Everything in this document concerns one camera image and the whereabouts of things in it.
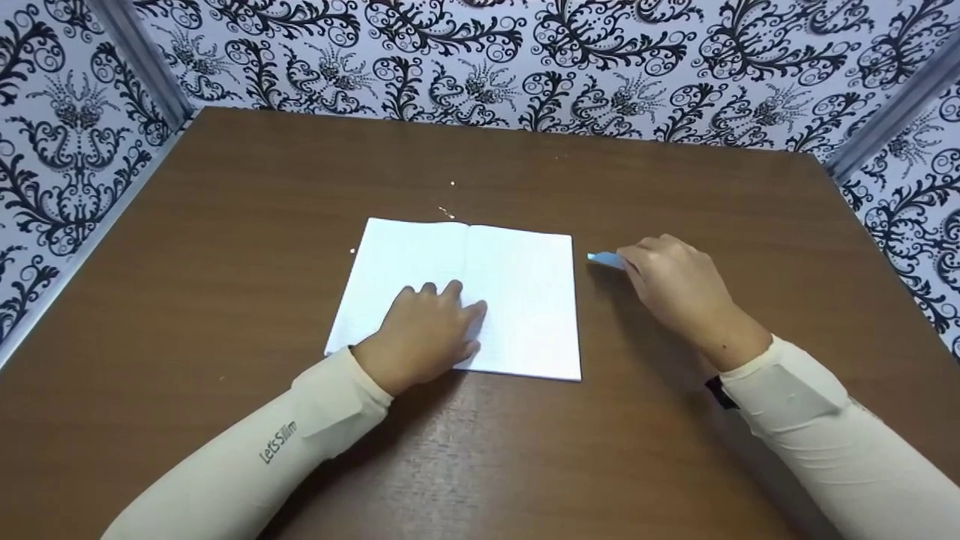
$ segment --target wrist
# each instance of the wrist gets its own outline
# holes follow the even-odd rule
[[[693,344],[717,371],[732,371],[762,355],[773,343],[773,335],[737,306],[716,318]]]
[[[380,387],[381,390],[396,397],[410,384],[398,369],[394,355],[389,348],[377,339],[377,334],[364,339],[357,345],[350,348],[353,358],[356,359],[360,369]]]

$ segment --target white sleeve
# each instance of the white sleeve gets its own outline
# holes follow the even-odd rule
[[[774,336],[720,380],[845,538],[960,538],[960,488],[802,349]]]
[[[383,420],[392,399],[344,349],[157,480],[103,538],[253,540],[321,461]]]

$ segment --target open notebook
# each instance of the open notebook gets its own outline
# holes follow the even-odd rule
[[[377,331],[404,286],[451,280],[463,282],[464,306],[489,305],[480,352],[458,368],[580,380],[570,236],[463,223],[371,218],[326,353]]]

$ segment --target wooden table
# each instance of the wooden table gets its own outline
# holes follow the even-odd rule
[[[97,537],[320,359],[368,216],[444,209],[573,235],[583,382],[413,390],[266,537],[798,534],[690,351],[584,264],[664,232],[960,479],[960,371],[811,157],[207,109],[0,372],[2,535]]]

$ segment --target right hand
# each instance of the right hand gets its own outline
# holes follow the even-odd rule
[[[616,252],[651,314],[703,351],[717,369],[729,371],[769,347],[770,332],[733,302],[709,255],[669,234]]]

